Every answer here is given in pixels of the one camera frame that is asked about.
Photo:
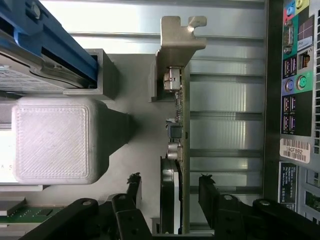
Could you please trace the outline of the green RAM stick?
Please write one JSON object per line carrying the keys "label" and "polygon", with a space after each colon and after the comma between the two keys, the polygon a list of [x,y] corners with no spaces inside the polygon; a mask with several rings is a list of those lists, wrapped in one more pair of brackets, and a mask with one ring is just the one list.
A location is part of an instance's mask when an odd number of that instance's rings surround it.
{"label": "green RAM stick", "polygon": [[42,223],[62,209],[63,206],[24,206],[8,216],[0,216],[0,225]]}

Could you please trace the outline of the grey printed parts rack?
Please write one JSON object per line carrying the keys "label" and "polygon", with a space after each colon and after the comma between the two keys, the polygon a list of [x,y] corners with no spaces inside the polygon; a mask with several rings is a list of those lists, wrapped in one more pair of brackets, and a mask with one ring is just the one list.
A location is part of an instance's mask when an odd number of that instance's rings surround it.
{"label": "grey printed parts rack", "polygon": [[[107,96],[68,89],[0,101],[0,216],[82,198],[103,204],[126,193],[129,176],[139,173],[137,208],[148,226],[159,217],[173,107],[149,101],[156,57],[93,53]],[[0,237],[19,239],[42,223],[0,224]]]}

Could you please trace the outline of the black open PC case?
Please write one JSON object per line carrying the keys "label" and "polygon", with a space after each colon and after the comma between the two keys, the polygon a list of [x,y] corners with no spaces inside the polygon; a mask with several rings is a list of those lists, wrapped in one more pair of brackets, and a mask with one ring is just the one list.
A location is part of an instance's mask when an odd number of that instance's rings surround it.
{"label": "black open PC case", "polygon": [[263,196],[276,240],[320,240],[320,0],[266,0]]}

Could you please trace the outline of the silver hard disk drive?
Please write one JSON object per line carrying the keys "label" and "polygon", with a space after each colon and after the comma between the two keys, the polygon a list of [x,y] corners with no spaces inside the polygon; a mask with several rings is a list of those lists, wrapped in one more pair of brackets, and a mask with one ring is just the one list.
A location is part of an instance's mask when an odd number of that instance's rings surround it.
{"label": "silver hard disk drive", "polygon": [[13,30],[9,23],[0,21],[0,91],[61,94],[90,86],[88,79],[47,55],[37,56],[18,46]]}

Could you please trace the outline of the blue drive bay rail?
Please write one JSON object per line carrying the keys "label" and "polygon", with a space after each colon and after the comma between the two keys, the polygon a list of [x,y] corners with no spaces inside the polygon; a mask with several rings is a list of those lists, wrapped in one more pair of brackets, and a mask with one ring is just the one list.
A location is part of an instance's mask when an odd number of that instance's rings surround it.
{"label": "blue drive bay rail", "polygon": [[0,0],[0,57],[35,76],[87,88],[98,62],[39,0]]}

